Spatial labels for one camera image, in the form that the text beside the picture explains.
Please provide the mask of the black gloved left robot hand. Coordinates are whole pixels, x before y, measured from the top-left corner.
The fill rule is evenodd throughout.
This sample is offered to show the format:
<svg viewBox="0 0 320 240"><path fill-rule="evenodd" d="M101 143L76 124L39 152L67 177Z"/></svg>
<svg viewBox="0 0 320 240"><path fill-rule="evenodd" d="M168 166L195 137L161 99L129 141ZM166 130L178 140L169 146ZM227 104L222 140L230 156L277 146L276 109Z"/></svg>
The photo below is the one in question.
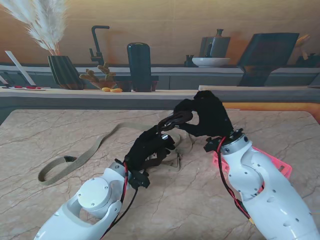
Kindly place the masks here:
<svg viewBox="0 0 320 240"><path fill-rule="evenodd" d="M135 140L124 162L130 172L157 167L175 148L172 137L166 134L163 138L154 125Z"/></svg>

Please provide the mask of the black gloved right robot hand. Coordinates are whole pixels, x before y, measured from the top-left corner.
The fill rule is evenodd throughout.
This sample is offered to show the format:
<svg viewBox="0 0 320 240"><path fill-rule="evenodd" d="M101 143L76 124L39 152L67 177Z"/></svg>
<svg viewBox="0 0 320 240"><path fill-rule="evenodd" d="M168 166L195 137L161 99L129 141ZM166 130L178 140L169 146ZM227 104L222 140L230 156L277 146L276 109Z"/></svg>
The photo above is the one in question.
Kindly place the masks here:
<svg viewBox="0 0 320 240"><path fill-rule="evenodd" d="M198 91L193 100L184 99L175 106L173 112L195 111L198 114L197 125L183 123L181 130L195 136L227 137L233 131L233 125L223 103L211 91Z"/></svg>

